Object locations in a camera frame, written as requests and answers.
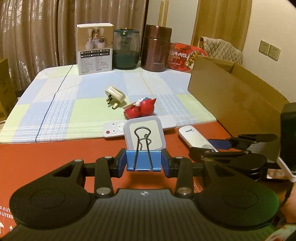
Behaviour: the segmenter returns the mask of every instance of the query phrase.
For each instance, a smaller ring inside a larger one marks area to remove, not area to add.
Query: orange surface
[[[218,123],[195,125],[207,139],[230,137]],[[165,132],[166,149],[171,156],[188,157],[189,148],[178,136],[178,129]],[[4,225],[0,237],[15,227],[8,210],[9,198],[21,186],[46,173],[74,160],[83,159],[85,163],[95,162],[103,156],[116,156],[121,148],[126,148],[123,137],[116,139],[85,139],[77,141],[45,142],[31,144],[0,145],[0,222]],[[174,190],[176,178],[166,178],[163,172],[127,172],[121,178],[112,178],[114,191],[118,188],[170,188]],[[88,177],[85,189],[94,192],[94,177]]]

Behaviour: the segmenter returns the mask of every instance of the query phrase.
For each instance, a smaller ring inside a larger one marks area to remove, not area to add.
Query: ribbed gray surface
[[[274,229],[232,231],[208,221],[188,199],[170,190],[121,189],[110,199],[97,200],[81,220],[55,230],[18,226],[3,240],[17,241],[262,241]]]

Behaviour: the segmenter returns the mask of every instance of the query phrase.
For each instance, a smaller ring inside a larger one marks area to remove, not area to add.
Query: cardboard box
[[[197,56],[188,91],[234,137],[259,133],[280,136],[280,114],[288,101],[236,63]]]
[[[78,24],[76,60],[79,75],[112,70],[114,25],[111,23]]]
[[[0,121],[6,120],[17,98],[8,71],[7,59],[0,60]]]

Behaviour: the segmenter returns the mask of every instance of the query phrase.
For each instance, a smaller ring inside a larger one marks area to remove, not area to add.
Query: square container with rounded corners
[[[165,145],[165,136],[163,133],[163,128],[161,121],[157,116],[145,116],[135,119],[129,119],[123,126],[124,138],[126,140],[126,146],[128,150],[136,150],[138,138],[135,135],[134,131],[138,127],[147,127],[151,130],[151,134],[148,136],[148,139],[151,140],[149,144],[149,150],[161,150],[166,147]],[[137,134],[140,138],[144,138],[145,134],[148,134],[149,131],[146,129],[137,130]],[[143,145],[142,150],[147,150],[147,145],[145,140],[141,140]]]

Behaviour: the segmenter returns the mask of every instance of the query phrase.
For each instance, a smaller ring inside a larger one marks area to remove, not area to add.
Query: beige quilted fabric
[[[229,60],[242,65],[243,54],[240,50],[232,46],[231,43],[222,39],[212,39],[208,37],[200,37],[198,47],[201,47],[203,40],[203,49],[209,57]]]

